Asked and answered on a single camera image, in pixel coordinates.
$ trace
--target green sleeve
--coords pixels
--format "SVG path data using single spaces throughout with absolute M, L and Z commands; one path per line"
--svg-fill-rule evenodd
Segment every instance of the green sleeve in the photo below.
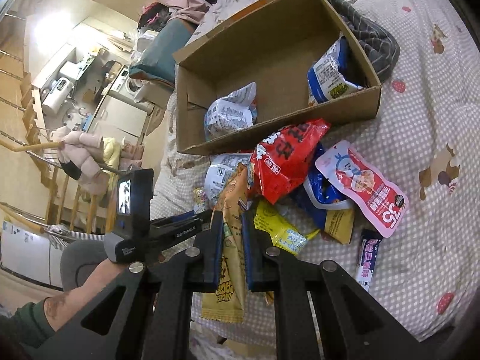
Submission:
M 39 347 L 55 332 L 49 325 L 43 310 L 42 300 L 39 303 L 27 303 L 17 309 L 11 318 L 0 316 L 0 331 L 3 335 L 23 344 Z

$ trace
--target human arm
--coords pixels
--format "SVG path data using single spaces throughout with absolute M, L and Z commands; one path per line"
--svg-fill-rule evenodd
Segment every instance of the human arm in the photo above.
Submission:
M 27 303 L 11 318 L 0 316 L 0 334 L 28 347 L 39 347 L 125 267 L 105 260 L 97 266 L 83 286 L 36 304 Z

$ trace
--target snack bag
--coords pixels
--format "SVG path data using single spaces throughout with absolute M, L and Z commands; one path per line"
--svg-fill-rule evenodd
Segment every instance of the snack bag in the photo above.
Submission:
M 340 34 L 340 38 L 309 69 L 307 73 L 309 107 L 363 89 L 362 86 L 347 81 L 344 77 L 349 53 L 349 43 Z
M 323 153 L 325 150 L 318 143 L 305 181 L 290 193 L 290 197 L 321 230 L 341 244 L 349 244 L 355 217 L 354 203 L 315 167 L 315 159 Z
M 314 149 L 330 124 L 323 119 L 286 126 L 260 142 L 248 163 L 249 194 L 270 203 L 292 192 L 308 173 Z
M 215 205 L 215 210 L 223 213 L 222 268 L 217 291 L 203 294 L 202 318 L 228 323 L 243 321 L 247 290 L 240 216 L 246 192 L 247 168 L 240 163 Z
M 257 119 L 256 92 L 257 84 L 252 82 L 215 100 L 204 117 L 206 140 L 252 127 Z
M 213 158 L 207 170 L 203 190 L 212 205 L 217 204 L 218 196 L 237 169 L 237 165 L 248 164 L 251 153 L 220 154 Z
M 374 230 L 364 229 L 361 233 L 355 280 L 367 292 L 370 288 L 371 278 L 374 275 L 378 246 L 382 240 L 383 237 Z
M 295 256 L 303 249 L 309 239 L 318 234 L 318 230 L 314 230 L 306 236 L 301 235 L 297 228 L 282 217 L 275 207 L 265 199 L 261 199 L 258 203 L 253 223 L 255 223 L 255 228 L 270 234 L 274 246 Z
M 195 214 L 200 214 L 200 212 L 204 212 L 208 210 L 208 198 L 205 192 L 203 192 L 203 188 L 195 188 L 193 190 L 193 212 Z
M 349 142 L 342 140 L 328 149 L 315 161 L 315 166 L 333 186 L 356 202 L 381 235 L 388 238 L 393 234 L 409 200 Z

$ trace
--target bed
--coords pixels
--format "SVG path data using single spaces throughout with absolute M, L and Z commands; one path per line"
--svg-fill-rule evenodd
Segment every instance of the bed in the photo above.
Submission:
M 190 42 L 254 1 L 218 0 Z M 376 119 L 334 128 L 322 142 L 349 140 L 407 193 L 410 209 L 380 245 L 370 294 L 424 340 L 464 314 L 479 284 L 480 54 L 448 0 L 346 1 L 392 33 L 401 52 L 382 85 Z M 203 185 L 209 166 L 207 157 L 177 153 L 176 105 L 174 92 L 152 219 L 191 210 L 192 190 Z M 286 217 L 300 229 L 314 228 L 294 206 Z M 356 215 L 349 245 L 318 236 L 299 258 L 332 259 L 353 275 L 364 221 Z M 275 346 L 274 309 L 261 294 L 247 295 L 242 324 L 201 319 L 200 309 L 201 295 L 194 294 L 194 321 L 237 342 Z

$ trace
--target gray pants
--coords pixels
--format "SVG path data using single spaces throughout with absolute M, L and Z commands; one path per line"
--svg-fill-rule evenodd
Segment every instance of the gray pants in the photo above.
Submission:
M 64 291 L 70 291 L 85 283 L 97 265 L 107 258 L 103 242 L 78 240 L 63 251 L 60 275 Z

